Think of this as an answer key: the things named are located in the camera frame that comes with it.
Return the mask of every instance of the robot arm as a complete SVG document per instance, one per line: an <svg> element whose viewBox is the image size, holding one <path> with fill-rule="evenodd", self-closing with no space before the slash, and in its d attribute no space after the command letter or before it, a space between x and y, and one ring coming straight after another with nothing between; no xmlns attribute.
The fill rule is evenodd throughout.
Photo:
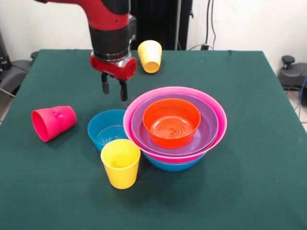
<svg viewBox="0 0 307 230"><path fill-rule="evenodd" d="M136 38L136 19L130 15L130 0L36 0L80 5L87 16L93 52L92 67L102 72L103 90L108 93L106 76L119 80L121 98L127 99L126 81L137 68L130 43Z"/></svg>

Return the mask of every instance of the floor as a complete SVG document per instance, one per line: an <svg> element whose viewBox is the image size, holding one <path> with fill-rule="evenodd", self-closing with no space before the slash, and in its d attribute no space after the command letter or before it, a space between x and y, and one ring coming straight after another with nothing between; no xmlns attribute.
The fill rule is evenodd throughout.
<svg viewBox="0 0 307 230"><path fill-rule="evenodd" d="M298 104L298 91L290 91L287 96L293 108L296 108ZM5 100L2 101L0 105L0 125L2 121L4 120L12 103L13 103L13 98L5 96ZM307 107L299 106L295 111L296 111L297 116L299 116L302 122L302 125L307 132Z"/></svg>

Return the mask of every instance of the plastic cup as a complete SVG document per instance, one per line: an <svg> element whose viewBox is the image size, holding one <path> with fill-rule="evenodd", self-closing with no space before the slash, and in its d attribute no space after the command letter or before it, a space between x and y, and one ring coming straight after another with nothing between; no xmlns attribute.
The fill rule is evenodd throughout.
<svg viewBox="0 0 307 230"><path fill-rule="evenodd" d="M133 186L141 157L139 148L130 140L117 139L107 143L100 156L111 185L118 189Z"/></svg>
<svg viewBox="0 0 307 230"><path fill-rule="evenodd" d="M47 142L72 127L77 122L70 106L37 109L32 112L32 123L37 135Z"/></svg>
<svg viewBox="0 0 307 230"><path fill-rule="evenodd" d="M138 47L141 64L147 73L156 73L161 65L162 47L154 40L142 42Z"/></svg>

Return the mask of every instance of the table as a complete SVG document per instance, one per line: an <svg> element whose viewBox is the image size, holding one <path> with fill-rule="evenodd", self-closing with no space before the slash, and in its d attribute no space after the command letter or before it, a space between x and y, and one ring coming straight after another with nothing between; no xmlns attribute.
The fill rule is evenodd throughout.
<svg viewBox="0 0 307 230"><path fill-rule="evenodd" d="M0 126L0 229L306 228L307 135L262 52L164 51L158 73L139 65L125 103L116 80L103 95L89 55L40 51ZM88 122L173 85L220 102L228 117L224 139L183 172L161 171L141 157L136 184L113 188ZM72 106L77 125L44 143L31 111L57 105Z"/></svg>

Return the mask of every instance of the bowl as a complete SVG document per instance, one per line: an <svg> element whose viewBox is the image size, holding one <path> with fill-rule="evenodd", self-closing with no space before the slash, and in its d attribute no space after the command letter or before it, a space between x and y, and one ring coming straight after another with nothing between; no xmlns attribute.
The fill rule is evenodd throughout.
<svg viewBox="0 0 307 230"><path fill-rule="evenodd" d="M150 138L143 125L142 117L146 108L161 99L180 98L193 103L201 113L201 123L195 132L193 140L184 147L178 149L166 149L156 145ZM218 132L218 120L214 110L202 100L185 94L173 93L161 95L145 101L138 107L132 117L132 133L135 139L146 150L165 156L186 156L197 153L208 147L216 138Z"/></svg>
<svg viewBox="0 0 307 230"><path fill-rule="evenodd" d="M88 136L101 151L110 141L128 139L123 127L125 110L112 109L94 116L87 126Z"/></svg>
<svg viewBox="0 0 307 230"><path fill-rule="evenodd" d="M200 152L197 152L192 155L188 156L161 156L156 153L152 153L148 150L146 150L143 146L141 146L133 137L132 129L131 129L131 120L133 117L134 112L136 109L142 105L145 101L154 98L158 95L166 95L171 93L182 93L186 95L191 95L194 97L197 97L198 99L206 102L216 113L217 119L219 121L219 130L216 136L216 139L214 142L207 148L203 149ZM125 115L124 115L124 130L129 138L135 145L137 145L144 153L148 154L151 158L154 158L155 160L164 162L164 163L171 163L171 164L182 164L186 162L190 162L192 160L197 159L202 154L206 153L207 151L213 149L223 138L225 135L226 129L227 129L227 117L224 109L222 106L211 96L208 94L201 92L196 89L187 88L187 87L179 87L179 86L171 86L171 87L163 87L158 88L155 90L148 91L138 98L136 98L126 109Z"/></svg>
<svg viewBox="0 0 307 230"><path fill-rule="evenodd" d="M200 123L197 107L179 98L158 100L149 105L143 115L143 124L152 141L168 149L189 144Z"/></svg>
<svg viewBox="0 0 307 230"><path fill-rule="evenodd" d="M157 168L159 168L161 170L167 171L167 172L179 172L179 171L183 171L183 170L186 170L188 168L191 168L197 162L199 162L204 155L205 154L201 155L201 157L197 158L196 160L193 160L193 161L188 162L188 163L169 164L169 163L164 163L164 162L161 162L161 161L157 161L156 159L151 158L147 154L144 154L144 156L147 158L147 160L149 160L149 162L151 164L153 164L155 167L157 167Z"/></svg>

